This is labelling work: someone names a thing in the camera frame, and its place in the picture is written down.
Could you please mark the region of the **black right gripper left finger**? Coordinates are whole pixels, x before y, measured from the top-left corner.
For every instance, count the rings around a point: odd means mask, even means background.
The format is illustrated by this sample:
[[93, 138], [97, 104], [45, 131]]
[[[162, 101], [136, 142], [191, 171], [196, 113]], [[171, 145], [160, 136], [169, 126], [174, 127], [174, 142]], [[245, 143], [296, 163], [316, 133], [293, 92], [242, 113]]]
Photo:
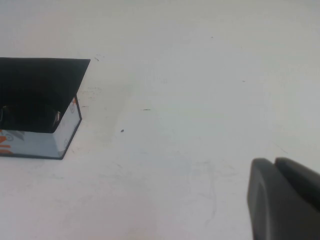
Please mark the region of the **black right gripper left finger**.
[[247, 204], [255, 240], [320, 238], [320, 175], [298, 162], [255, 158]]

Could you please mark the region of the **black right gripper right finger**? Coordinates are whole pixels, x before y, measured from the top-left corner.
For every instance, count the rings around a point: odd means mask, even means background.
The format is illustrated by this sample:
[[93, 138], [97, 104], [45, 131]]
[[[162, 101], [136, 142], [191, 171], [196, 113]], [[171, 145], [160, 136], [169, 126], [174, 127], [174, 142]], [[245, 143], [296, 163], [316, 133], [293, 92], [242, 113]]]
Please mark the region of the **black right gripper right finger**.
[[320, 174], [285, 157], [274, 162], [274, 212], [320, 212]]

